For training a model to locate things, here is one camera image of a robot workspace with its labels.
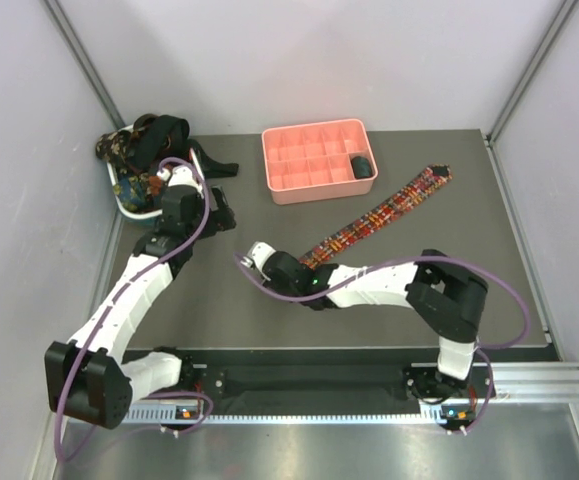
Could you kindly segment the aluminium frame rail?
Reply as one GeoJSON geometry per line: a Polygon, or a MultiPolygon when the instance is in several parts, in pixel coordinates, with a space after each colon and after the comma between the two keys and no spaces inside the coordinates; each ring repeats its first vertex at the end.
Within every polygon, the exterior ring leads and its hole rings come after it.
{"type": "Polygon", "coordinates": [[[473,427],[503,403],[579,403],[579,366],[478,363],[463,383],[430,364],[191,365],[183,382],[161,392],[99,395],[71,420],[113,429],[121,424],[437,424],[473,427]]]}

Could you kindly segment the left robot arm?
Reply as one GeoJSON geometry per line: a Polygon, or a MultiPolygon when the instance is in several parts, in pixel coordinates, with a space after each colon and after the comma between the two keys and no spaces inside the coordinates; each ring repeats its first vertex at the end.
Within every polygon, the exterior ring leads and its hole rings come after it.
{"type": "Polygon", "coordinates": [[[162,215],[136,242],[125,269],[94,315],[66,343],[53,342],[44,356],[49,407],[54,413],[113,429],[130,406],[168,390],[185,396],[196,374],[172,350],[158,348],[131,362],[129,341],[158,296],[193,255],[193,245],[236,226],[219,186],[210,189],[208,210],[197,187],[166,192],[162,215]]]}

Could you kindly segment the blue tie with yellow flowers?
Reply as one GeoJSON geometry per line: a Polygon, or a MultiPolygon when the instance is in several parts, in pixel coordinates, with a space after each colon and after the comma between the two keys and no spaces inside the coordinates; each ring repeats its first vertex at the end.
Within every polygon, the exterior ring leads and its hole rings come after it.
{"type": "Polygon", "coordinates": [[[142,214],[151,210],[152,200],[145,195],[137,175],[118,180],[113,186],[113,193],[120,205],[130,213],[142,214]]]}

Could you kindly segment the plain black tie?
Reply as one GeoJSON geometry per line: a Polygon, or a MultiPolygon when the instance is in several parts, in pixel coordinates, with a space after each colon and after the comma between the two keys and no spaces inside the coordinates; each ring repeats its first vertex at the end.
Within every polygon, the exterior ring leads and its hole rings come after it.
{"type": "Polygon", "coordinates": [[[143,173],[168,157],[191,161],[193,150],[206,179],[235,177],[237,163],[221,163],[211,158],[200,143],[190,137],[186,119],[171,115],[145,114],[133,124],[127,151],[127,163],[136,172],[143,173]]]}

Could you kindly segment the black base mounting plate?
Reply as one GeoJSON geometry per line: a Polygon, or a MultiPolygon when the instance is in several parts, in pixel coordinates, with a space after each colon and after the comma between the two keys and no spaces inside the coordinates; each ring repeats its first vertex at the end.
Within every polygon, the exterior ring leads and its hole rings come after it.
{"type": "Polygon", "coordinates": [[[471,406],[490,376],[441,379],[429,354],[405,350],[182,350],[178,388],[203,392],[224,416],[414,414],[437,399],[471,406]]]}

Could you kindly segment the pink compartment tray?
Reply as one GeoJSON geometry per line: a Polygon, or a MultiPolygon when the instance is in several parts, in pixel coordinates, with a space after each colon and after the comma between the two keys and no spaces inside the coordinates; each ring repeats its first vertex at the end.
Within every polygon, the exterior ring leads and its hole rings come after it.
{"type": "Polygon", "coordinates": [[[359,119],[269,128],[261,141],[267,186],[278,205],[364,195],[378,177],[367,131],[359,119]],[[355,156],[371,161],[371,178],[354,178],[350,159],[355,156]]]}

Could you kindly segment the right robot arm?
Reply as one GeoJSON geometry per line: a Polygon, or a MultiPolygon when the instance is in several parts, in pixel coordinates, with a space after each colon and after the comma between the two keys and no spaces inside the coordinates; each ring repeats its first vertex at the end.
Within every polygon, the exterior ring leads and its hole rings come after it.
{"type": "Polygon", "coordinates": [[[456,396],[473,380],[471,366],[488,284],[452,263],[407,262],[372,270],[322,264],[310,267],[267,244],[253,254],[263,285],[286,297],[300,297],[315,311],[355,306],[411,309],[439,336],[435,380],[456,396]]]}

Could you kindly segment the teal perforated plastic basket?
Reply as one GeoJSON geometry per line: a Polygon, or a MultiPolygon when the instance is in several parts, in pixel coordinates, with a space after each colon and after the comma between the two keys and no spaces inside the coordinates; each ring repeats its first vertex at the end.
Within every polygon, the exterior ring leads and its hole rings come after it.
{"type": "Polygon", "coordinates": [[[210,171],[209,158],[200,144],[189,138],[188,123],[177,117],[143,116],[134,124],[102,135],[95,145],[104,161],[121,214],[136,222],[153,222],[161,214],[165,184],[157,175],[169,157],[210,171]]]}

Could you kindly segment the red multicolour checked tie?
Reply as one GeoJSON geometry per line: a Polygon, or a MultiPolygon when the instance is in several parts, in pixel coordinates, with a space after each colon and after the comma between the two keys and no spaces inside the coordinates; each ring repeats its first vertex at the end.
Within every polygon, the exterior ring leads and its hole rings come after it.
{"type": "Polygon", "coordinates": [[[365,214],[325,237],[299,258],[311,269],[332,260],[335,256],[368,238],[382,228],[411,212],[452,180],[449,165],[432,164],[393,195],[365,214]]]}

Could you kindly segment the black tie with orange flowers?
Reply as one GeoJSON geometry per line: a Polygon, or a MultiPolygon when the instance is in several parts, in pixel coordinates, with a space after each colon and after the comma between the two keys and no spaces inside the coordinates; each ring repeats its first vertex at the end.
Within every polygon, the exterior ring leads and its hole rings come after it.
{"type": "Polygon", "coordinates": [[[159,162],[155,161],[147,171],[139,175],[141,186],[148,198],[153,199],[157,197],[166,186],[166,181],[158,176],[159,170],[159,162]]]}

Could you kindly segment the rolled dark leaf-pattern tie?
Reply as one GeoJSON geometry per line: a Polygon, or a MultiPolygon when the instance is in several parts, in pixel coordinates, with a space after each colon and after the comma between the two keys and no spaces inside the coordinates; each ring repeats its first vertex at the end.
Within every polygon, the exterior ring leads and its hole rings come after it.
{"type": "Polygon", "coordinates": [[[356,180],[369,179],[373,176],[371,161],[364,156],[355,156],[350,159],[353,176],[356,180]]]}

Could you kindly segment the dark tie with beige flowers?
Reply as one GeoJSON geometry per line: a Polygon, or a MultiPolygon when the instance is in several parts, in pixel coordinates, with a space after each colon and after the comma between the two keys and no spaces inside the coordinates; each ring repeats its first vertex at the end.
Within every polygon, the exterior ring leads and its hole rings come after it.
{"type": "Polygon", "coordinates": [[[103,134],[95,144],[95,156],[116,168],[128,168],[138,141],[139,135],[129,130],[103,134]]]}

